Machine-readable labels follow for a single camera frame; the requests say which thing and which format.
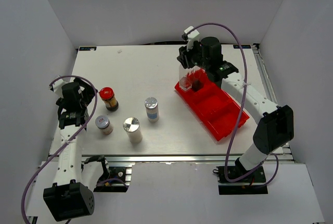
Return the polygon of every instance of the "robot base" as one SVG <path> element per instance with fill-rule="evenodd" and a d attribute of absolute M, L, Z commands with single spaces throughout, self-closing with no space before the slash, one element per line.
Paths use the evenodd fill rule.
<path fill-rule="evenodd" d="M 217 167 L 214 174 L 219 178 L 219 195 L 268 194 L 267 186 L 260 186 L 266 182 L 263 167 L 236 183 L 230 183 L 225 179 L 224 166 Z M 239 177 L 239 175 L 235 175 L 235 166 L 228 166 L 228 176 L 231 179 Z"/>

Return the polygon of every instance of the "small bottle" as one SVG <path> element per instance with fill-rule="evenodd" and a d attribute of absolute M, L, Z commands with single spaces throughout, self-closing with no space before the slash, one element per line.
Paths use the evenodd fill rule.
<path fill-rule="evenodd" d="M 139 143 L 142 141 L 142 134 L 140 129 L 140 122 L 135 117 L 129 117 L 124 120 L 123 128 L 130 138 L 132 143 Z"/>
<path fill-rule="evenodd" d="M 156 122 L 160 118 L 158 113 L 158 102 L 155 97 L 149 97 L 145 100 L 145 107 L 150 122 Z"/>
<path fill-rule="evenodd" d="M 113 131 L 113 126 L 107 116 L 98 116 L 95 124 L 105 135 L 111 134 Z"/>
<path fill-rule="evenodd" d="M 109 111 L 116 111 L 119 107 L 119 103 L 114 96 L 112 88 L 105 87 L 99 91 L 99 96 L 105 103 L 106 108 Z"/>

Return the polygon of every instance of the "white wall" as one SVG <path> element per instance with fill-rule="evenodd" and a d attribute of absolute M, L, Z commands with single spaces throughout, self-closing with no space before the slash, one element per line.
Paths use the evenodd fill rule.
<path fill-rule="evenodd" d="M 333 0 L 284 0 L 261 44 L 278 101 L 294 110 L 292 152 L 306 163 L 327 223 L 333 223 L 332 40 Z"/>
<path fill-rule="evenodd" d="M 221 22 L 243 43 L 261 42 L 282 0 L 49 0 L 74 46 L 179 41 L 189 25 Z M 200 30 L 233 37 L 216 27 Z"/>
<path fill-rule="evenodd" d="M 0 219 L 21 223 L 23 189 L 48 154 L 56 95 L 75 49 L 47 0 L 0 0 Z"/>

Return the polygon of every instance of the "cable tie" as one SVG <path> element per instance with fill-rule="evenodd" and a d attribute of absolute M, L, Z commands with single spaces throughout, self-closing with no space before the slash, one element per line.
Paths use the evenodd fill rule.
<path fill-rule="evenodd" d="M 74 141 L 74 139 L 71 140 L 71 141 L 66 140 L 65 143 L 67 143 L 67 144 L 71 144 L 71 143 L 73 143 L 73 141 Z"/>
<path fill-rule="evenodd" d="M 251 82 L 244 82 L 244 81 L 243 81 L 243 84 L 242 84 L 241 88 L 244 88 L 245 85 L 246 85 L 246 86 L 249 86 L 249 85 L 251 85 Z"/>

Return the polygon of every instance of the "jar label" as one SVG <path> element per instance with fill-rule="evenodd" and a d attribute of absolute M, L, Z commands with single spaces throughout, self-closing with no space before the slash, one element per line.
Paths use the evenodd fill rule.
<path fill-rule="evenodd" d="M 157 113 L 155 113 L 155 114 L 147 113 L 147 116 L 148 116 L 148 118 L 150 118 L 150 119 L 156 119 L 156 118 L 157 118 Z"/>
<path fill-rule="evenodd" d="M 116 97 L 114 96 L 111 100 L 109 101 L 104 101 L 106 104 L 108 104 L 111 108 L 115 107 L 117 105 L 117 100 Z"/>

